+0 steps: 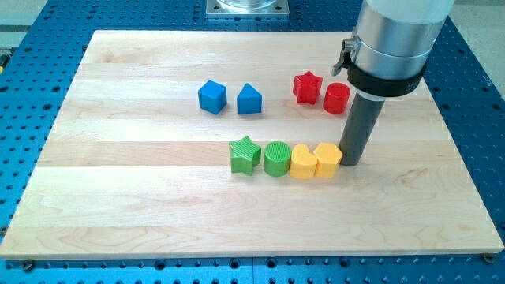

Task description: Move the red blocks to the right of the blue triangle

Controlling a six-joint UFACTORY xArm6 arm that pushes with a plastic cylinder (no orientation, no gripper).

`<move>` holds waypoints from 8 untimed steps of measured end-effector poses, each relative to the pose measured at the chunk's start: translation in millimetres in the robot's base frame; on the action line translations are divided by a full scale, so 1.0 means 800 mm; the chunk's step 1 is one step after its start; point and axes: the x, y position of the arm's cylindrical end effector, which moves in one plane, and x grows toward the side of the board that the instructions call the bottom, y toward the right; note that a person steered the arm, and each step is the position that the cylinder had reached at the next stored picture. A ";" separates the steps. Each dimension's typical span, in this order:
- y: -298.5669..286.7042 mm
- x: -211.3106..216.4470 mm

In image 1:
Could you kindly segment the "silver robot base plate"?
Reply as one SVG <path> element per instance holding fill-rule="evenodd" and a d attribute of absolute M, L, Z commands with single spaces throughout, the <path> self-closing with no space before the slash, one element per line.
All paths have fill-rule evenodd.
<path fill-rule="evenodd" d="M 207 0 L 208 16 L 288 15 L 288 0 Z"/>

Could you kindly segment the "silver robot arm cylinder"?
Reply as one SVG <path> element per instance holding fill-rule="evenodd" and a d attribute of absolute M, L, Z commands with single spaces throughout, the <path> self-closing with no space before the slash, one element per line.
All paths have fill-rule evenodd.
<path fill-rule="evenodd" d="M 454 0 L 364 0 L 353 30 L 353 64 L 385 80 L 417 75 Z"/>

